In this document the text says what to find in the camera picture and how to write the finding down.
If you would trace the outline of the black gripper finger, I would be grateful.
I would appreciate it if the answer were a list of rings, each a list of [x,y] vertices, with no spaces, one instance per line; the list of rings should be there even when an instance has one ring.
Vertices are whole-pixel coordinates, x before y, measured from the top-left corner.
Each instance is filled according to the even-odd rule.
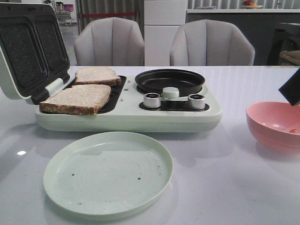
[[[279,89],[290,105],[300,104],[300,70],[298,69]]]

